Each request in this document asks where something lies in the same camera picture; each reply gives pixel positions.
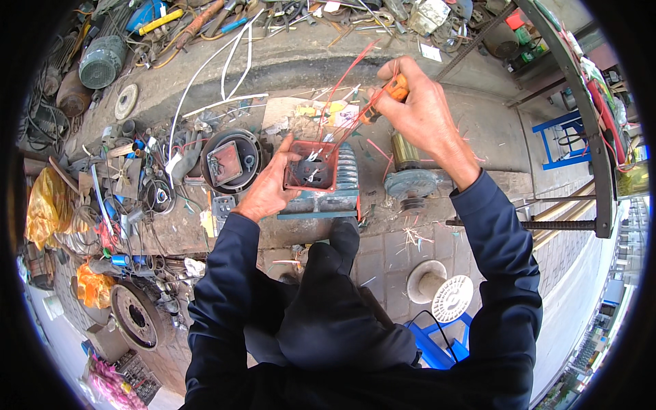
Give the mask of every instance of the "gray motor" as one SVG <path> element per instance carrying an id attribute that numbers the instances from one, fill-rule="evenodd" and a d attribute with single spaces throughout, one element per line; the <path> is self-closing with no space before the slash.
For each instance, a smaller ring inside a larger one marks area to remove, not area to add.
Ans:
<path id="1" fill-rule="evenodd" d="M 80 81 L 96 90 L 112 84 L 123 69 L 126 53 L 125 42 L 118 35 L 95 39 L 80 62 Z"/>

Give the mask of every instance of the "yellow handle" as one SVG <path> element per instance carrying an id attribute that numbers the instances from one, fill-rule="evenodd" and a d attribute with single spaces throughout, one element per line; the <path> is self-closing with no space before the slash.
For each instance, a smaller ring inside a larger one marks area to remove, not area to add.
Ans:
<path id="1" fill-rule="evenodd" d="M 145 26 L 143 26 L 139 29 L 139 35 L 144 35 L 144 34 L 148 33 L 149 31 L 153 31 L 156 28 L 162 26 L 163 24 L 166 24 L 170 21 L 173 21 L 176 18 L 182 17 L 182 13 L 184 13 L 184 11 L 182 11 L 181 9 L 177 9 L 174 12 L 172 12 L 170 14 L 167 14 L 164 17 L 160 17 L 157 20 L 151 21 L 150 23 L 146 24 Z"/>

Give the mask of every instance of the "person's left hand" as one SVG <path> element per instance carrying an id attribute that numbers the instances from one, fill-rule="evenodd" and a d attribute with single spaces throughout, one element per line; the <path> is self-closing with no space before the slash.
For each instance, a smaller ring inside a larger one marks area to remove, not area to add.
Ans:
<path id="1" fill-rule="evenodd" d="M 289 152 L 293 140 L 294 136 L 288 134 L 271 158 L 269 165 L 257 176 L 248 194 L 232 209 L 232 212 L 257 223 L 265 216 L 283 210 L 290 200 L 300 195 L 300 190 L 283 189 L 287 163 L 301 159 L 300 155 Z"/>

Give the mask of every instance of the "person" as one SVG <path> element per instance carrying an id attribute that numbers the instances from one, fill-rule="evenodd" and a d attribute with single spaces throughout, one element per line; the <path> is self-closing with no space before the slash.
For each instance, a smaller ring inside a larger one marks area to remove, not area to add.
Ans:
<path id="1" fill-rule="evenodd" d="M 542 320 L 531 234 L 460 137 L 442 87 L 408 56 L 378 75 L 389 80 L 396 70 L 407 100 L 384 92 L 375 107 L 451 175 L 453 206 L 487 280 L 470 355 L 446 371 L 417 368 L 411 332 L 378 322 L 348 276 L 354 220 L 336 219 L 330 243 L 312 245 L 300 286 L 256 268 L 258 221 L 299 194 L 282 188 L 287 162 L 300 159 L 287 137 L 228 217 L 196 285 L 185 409 L 528 408 Z M 247 351 L 258 361 L 250 369 Z"/>

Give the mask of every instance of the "sleeve cuff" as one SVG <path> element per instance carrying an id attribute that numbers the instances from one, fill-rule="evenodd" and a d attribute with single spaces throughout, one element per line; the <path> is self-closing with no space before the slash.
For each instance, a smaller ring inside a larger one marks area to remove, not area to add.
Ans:
<path id="1" fill-rule="evenodd" d="M 463 192 L 456 188 L 449 197 L 458 215 L 466 216 L 488 206 L 498 189 L 496 182 L 483 170 L 469 188 Z"/>
<path id="2" fill-rule="evenodd" d="M 224 230 L 234 232 L 244 239 L 253 239 L 256 244 L 260 240 L 260 226 L 247 217 L 235 214 L 234 212 L 228 215 L 228 219 L 226 220 L 225 225 L 223 225 L 221 232 Z"/>

